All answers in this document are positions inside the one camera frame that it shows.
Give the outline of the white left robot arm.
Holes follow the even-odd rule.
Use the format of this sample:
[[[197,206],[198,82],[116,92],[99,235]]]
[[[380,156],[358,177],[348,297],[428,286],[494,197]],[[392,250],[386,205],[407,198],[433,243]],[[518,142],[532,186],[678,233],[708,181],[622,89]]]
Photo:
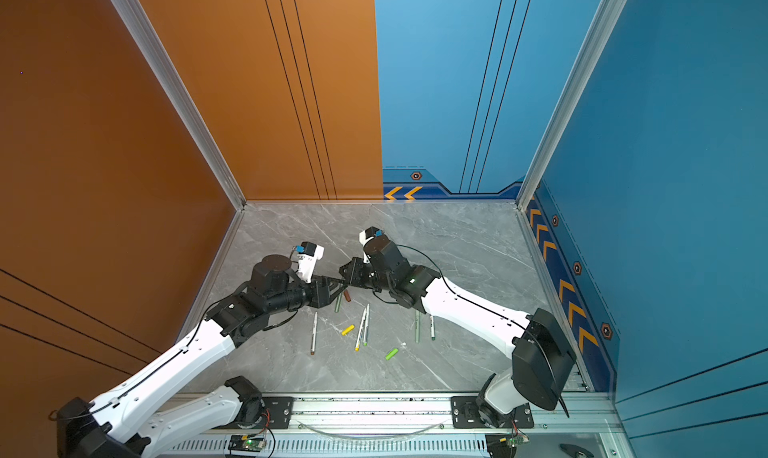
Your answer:
[[[210,305],[194,329],[135,375],[91,401],[74,398],[53,416],[60,457],[150,457],[222,425],[266,420],[261,392],[231,378],[209,397],[163,417],[156,410],[219,359],[262,331],[272,315],[330,305],[348,287],[340,278],[314,276],[313,260],[269,255],[250,280]]]

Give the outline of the dark green pen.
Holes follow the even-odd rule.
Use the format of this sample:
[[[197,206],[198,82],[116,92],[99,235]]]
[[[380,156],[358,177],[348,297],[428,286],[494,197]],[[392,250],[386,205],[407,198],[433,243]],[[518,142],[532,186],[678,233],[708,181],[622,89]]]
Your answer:
[[[340,309],[341,309],[341,305],[342,305],[342,303],[343,303],[344,301],[346,301],[346,300],[344,299],[344,296],[343,296],[343,292],[344,292],[344,290],[345,290],[345,289],[347,290],[347,286],[346,286],[346,285],[342,285],[342,286],[341,286],[341,287],[340,287],[340,288],[337,290],[337,293],[336,293],[336,301],[335,301],[335,308],[334,308],[334,312],[335,312],[335,313],[339,313],[339,312],[340,312]]]

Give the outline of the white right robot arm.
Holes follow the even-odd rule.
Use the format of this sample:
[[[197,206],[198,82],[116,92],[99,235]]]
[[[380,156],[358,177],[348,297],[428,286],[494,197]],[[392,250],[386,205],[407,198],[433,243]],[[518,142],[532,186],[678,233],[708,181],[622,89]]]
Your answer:
[[[363,256],[339,269],[345,284],[386,291],[401,307],[447,320],[483,339],[510,360],[503,374],[493,374],[475,398],[479,419],[494,428],[514,423],[526,405],[566,409],[562,397],[577,356],[554,315],[544,309],[529,314],[506,308],[460,288],[432,261],[414,265],[398,245],[380,233],[367,238]]]

